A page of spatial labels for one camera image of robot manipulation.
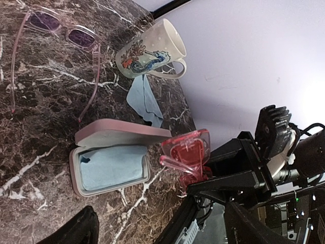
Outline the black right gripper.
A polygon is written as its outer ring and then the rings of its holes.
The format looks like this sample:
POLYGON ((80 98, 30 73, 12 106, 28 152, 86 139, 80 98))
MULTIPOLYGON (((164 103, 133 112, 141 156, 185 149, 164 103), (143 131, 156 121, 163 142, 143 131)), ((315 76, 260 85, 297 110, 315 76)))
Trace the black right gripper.
POLYGON ((238 204, 283 201, 324 184, 324 131, 303 140, 295 131, 290 132, 283 152, 270 159, 262 158, 255 136, 241 132, 211 152, 213 178, 187 186, 188 195, 227 203, 224 222, 228 243, 292 243, 238 204))

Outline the pink glasses case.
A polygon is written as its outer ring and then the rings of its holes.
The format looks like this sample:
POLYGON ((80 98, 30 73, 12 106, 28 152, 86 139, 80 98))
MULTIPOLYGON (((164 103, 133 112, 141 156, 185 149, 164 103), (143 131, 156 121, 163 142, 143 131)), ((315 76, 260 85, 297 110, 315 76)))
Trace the pink glasses case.
POLYGON ((123 189, 146 182, 150 178, 150 161, 146 155, 142 158, 143 176, 120 185, 94 191, 87 191, 82 186, 79 156, 89 151, 124 145, 147 147, 171 137, 167 129, 155 128, 115 119, 99 119, 75 134, 76 148, 70 152, 69 163, 74 192, 80 197, 92 197, 99 194, 123 189))

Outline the light blue cleaning cloth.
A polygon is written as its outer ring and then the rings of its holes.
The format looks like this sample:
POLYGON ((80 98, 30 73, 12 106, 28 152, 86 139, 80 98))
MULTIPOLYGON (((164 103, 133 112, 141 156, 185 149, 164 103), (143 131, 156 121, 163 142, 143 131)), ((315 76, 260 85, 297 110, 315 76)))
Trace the light blue cleaning cloth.
POLYGON ((99 190, 139 179, 147 147, 124 145, 97 149, 79 156, 82 186, 99 190))

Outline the pink frame sunglasses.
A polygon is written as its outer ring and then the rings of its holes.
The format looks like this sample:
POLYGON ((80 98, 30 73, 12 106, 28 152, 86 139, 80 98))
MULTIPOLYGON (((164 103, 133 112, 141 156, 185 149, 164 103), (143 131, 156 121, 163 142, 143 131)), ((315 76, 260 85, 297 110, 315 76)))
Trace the pink frame sunglasses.
POLYGON ((187 186, 212 178, 211 169, 206 166, 210 159, 210 133, 207 129, 192 131, 170 138, 161 143, 162 166, 181 172, 182 195, 187 195, 187 186))

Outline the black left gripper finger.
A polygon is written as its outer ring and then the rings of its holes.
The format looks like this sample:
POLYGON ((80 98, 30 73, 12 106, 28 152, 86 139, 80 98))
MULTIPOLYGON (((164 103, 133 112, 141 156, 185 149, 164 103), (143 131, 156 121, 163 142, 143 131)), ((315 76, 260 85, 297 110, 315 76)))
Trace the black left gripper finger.
POLYGON ((50 236, 37 244, 94 243, 99 241, 99 219, 88 205, 50 236))

